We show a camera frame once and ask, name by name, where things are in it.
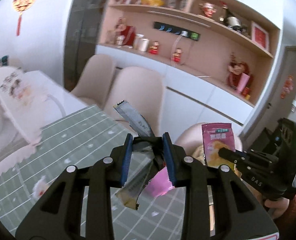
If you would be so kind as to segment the red sleeve forearm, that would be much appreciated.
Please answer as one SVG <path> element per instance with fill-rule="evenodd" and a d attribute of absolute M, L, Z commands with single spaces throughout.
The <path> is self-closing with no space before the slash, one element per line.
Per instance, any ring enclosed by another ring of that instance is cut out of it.
<path fill-rule="evenodd" d="M 296 195 L 289 201 L 288 209 L 274 223 L 279 230 L 279 239 L 296 239 Z"/>

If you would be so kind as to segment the person's right hand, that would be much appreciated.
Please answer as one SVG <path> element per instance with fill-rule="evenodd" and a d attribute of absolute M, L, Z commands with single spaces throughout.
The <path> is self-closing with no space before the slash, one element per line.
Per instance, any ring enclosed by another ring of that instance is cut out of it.
<path fill-rule="evenodd" d="M 256 189 L 254 189 L 252 186 L 250 186 L 248 183 L 243 181 L 245 186 L 251 191 L 251 193 L 254 195 L 254 197 L 257 199 L 257 201 L 265 208 L 268 209 L 268 213 L 271 216 L 272 219 L 277 219 L 281 217 L 285 211 L 289 207 L 289 202 L 287 198 L 279 198 L 276 201 L 272 201 L 269 199 L 264 198 L 264 196 L 258 192 Z"/>

